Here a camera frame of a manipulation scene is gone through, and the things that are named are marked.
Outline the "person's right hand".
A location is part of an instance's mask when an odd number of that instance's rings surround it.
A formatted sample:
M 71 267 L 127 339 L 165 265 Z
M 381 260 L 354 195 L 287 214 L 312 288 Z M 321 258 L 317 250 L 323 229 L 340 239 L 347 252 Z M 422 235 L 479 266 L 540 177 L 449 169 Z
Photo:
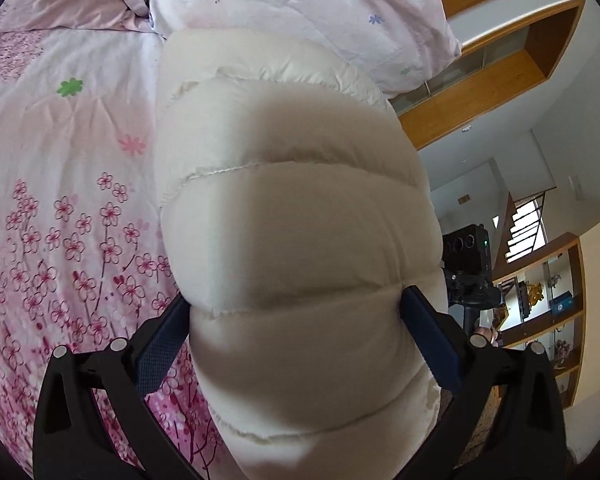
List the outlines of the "person's right hand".
M 490 344 L 492 344 L 492 346 L 494 346 L 494 347 L 498 346 L 498 335 L 499 334 L 500 333 L 497 330 L 494 330 L 494 328 L 490 328 L 490 327 L 479 326 L 475 330 L 475 335 L 483 336 L 483 338 L 486 339 L 487 341 L 489 341 Z

